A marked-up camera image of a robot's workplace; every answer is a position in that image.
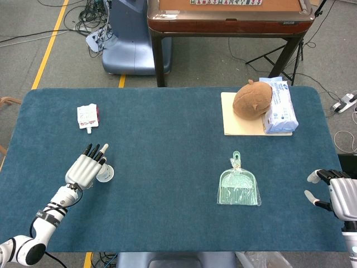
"table leg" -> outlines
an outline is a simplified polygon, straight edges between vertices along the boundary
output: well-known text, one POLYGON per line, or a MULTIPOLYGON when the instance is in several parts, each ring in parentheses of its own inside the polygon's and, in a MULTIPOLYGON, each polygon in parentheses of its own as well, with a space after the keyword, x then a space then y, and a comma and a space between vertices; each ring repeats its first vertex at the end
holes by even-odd
POLYGON ((295 49, 298 47, 302 39, 303 36, 287 39, 288 42, 286 43, 283 51, 281 52, 272 71, 270 72, 269 78, 279 76, 280 73, 284 71, 286 64, 288 63, 289 59, 291 58, 292 54, 294 53, 295 49))
POLYGON ((165 87, 166 85, 165 76, 163 74, 163 55, 161 41, 161 36, 151 36, 157 86, 165 87))

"robotic arm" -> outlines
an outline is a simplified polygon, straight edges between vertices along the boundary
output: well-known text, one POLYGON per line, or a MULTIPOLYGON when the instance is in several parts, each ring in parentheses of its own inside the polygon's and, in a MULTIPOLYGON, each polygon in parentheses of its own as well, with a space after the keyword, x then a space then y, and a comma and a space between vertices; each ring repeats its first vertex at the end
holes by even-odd
POLYGON ((342 235, 352 267, 357 268, 357 179, 349 178, 345 172, 324 169, 315 170, 307 178, 311 183, 320 180, 329 187, 330 203, 320 201, 308 190, 305 190, 305 196, 313 205, 332 211, 338 219, 344 221, 342 235))
POLYGON ((67 184, 57 191, 43 210, 36 213, 31 223, 30 237, 15 236, 0 244, 0 268, 4 268, 8 262, 31 266, 43 257, 52 234, 68 212, 67 208, 81 200, 83 190, 93 185, 95 176, 106 161, 103 155, 108 144, 105 144, 97 155, 95 154, 99 144, 89 153, 91 146, 92 144, 85 149, 67 171, 67 184), (36 231, 35 237, 32 235, 32 228, 36 231))

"small white cup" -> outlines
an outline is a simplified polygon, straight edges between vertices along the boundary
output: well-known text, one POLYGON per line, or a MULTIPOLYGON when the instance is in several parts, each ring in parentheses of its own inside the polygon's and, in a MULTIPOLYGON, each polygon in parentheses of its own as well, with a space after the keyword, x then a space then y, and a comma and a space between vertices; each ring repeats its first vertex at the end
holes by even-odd
POLYGON ((114 169, 107 165, 106 163, 103 164, 102 168, 99 170, 97 174, 97 180, 101 183, 107 183, 114 177, 114 169))

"blue felt tablecloth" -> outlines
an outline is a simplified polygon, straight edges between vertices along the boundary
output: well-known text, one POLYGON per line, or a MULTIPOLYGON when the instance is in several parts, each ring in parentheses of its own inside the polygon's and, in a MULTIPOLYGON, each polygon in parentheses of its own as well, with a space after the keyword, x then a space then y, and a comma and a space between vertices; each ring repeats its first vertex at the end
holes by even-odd
POLYGON ((26 95, 0 173, 0 241, 28 235, 86 145, 108 143, 115 178, 71 208, 49 251, 341 251, 332 213, 311 205, 315 169, 340 169, 319 95, 291 87, 292 137, 224 136, 221 92, 237 88, 39 89, 26 95), (96 103, 100 126, 79 130, 76 108, 96 103), (234 150, 255 174, 260 207, 217 205, 234 150))

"table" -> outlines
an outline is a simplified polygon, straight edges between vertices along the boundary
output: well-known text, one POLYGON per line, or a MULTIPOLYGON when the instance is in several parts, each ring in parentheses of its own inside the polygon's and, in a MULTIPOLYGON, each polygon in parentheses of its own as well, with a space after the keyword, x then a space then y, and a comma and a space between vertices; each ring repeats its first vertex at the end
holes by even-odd
POLYGON ((279 76, 315 16, 309 0, 263 0, 261 6, 195 5, 189 0, 148 0, 157 86, 165 86, 162 44, 168 36, 283 38, 269 77, 279 76))
POLYGON ((291 88, 300 123, 291 137, 224 136, 220 93, 236 90, 29 92, 0 173, 0 241, 27 235, 84 147, 107 142, 115 177, 84 191, 50 252, 345 250, 342 222, 303 193, 328 200, 326 185, 306 178, 317 168, 341 168, 319 95, 291 88), (101 118, 91 135, 76 121, 76 108, 89 103, 101 118), (257 178, 260 207, 216 203, 219 176, 234 150, 257 178))

